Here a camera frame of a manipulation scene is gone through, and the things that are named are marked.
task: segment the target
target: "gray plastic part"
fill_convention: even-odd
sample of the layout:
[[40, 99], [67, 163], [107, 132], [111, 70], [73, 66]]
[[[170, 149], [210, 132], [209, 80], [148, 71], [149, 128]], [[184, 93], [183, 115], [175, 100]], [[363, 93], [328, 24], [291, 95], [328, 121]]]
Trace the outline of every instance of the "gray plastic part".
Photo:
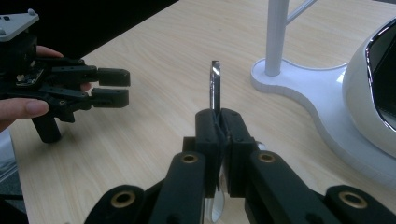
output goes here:
[[27, 13], [0, 15], [0, 42], [7, 42], [38, 21], [38, 14], [28, 9]]

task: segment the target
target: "light wood tabletop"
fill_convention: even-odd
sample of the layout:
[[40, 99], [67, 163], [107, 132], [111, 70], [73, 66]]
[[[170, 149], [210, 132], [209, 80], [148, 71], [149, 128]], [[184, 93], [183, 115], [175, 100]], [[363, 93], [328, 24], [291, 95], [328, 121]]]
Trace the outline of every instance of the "light wood tabletop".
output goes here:
[[[303, 0], [290, 0], [290, 10]], [[362, 189], [394, 213], [396, 190], [339, 159], [296, 102], [256, 91], [251, 66], [265, 55], [268, 1], [179, 0], [86, 56], [86, 64], [131, 73], [130, 103], [75, 113], [58, 122], [63, 138], [41, 142], [29, 119], [11, 136], [30, 223], [83, 223], [110, 189], [147, 189], [162, 180], [195, 114], [209, 108], [209, 67], [221, 63], [221, 107], [241, 114], [250, 134], [279, 154], [309, 188]], [[287, 27], [284, 58], [302, 66], [347, 63], [396, 5], [320, 0]], [[103, 27], [103, 32], [110, 27]], [[219, 223], [248, 223], [244, 200], [226, 198]]]

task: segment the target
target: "human hand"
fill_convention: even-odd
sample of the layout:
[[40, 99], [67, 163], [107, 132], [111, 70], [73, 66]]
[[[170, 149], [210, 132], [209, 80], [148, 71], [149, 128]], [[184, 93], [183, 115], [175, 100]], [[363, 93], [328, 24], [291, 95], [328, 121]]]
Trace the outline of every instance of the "human hand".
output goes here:
[[[37, 46], [37, 56], [62, 58], [62, 53], [42, 46]], [[87, 91], [91, 83], [81, 84], [81, 89]], [[45, 115], [50, 110], [45, 101], [28, 98], [11, 98], [0, 100], [0, 132], [11, 125], [16, 119], [32, 119]]]

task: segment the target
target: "dark background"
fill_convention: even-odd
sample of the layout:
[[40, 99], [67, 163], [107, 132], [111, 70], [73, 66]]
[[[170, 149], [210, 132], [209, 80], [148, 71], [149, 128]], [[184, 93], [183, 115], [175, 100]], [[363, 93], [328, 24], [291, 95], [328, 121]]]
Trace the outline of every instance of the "dark background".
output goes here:
[[0, 0], [0, 15], [26, 13], [40, 20], [29, 32], [38, 45], [81, 58], [177, 0]]

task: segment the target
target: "fingernail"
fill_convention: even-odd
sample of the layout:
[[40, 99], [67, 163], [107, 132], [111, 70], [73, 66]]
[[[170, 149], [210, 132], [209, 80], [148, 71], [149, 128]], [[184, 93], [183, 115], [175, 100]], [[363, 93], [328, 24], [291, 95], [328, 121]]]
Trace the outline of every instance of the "fingernail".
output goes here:
[[33, 100], [26, 104], [26, 111], [30, 115], [43, 115], [49, 111], [49, 105], [44, 101]]

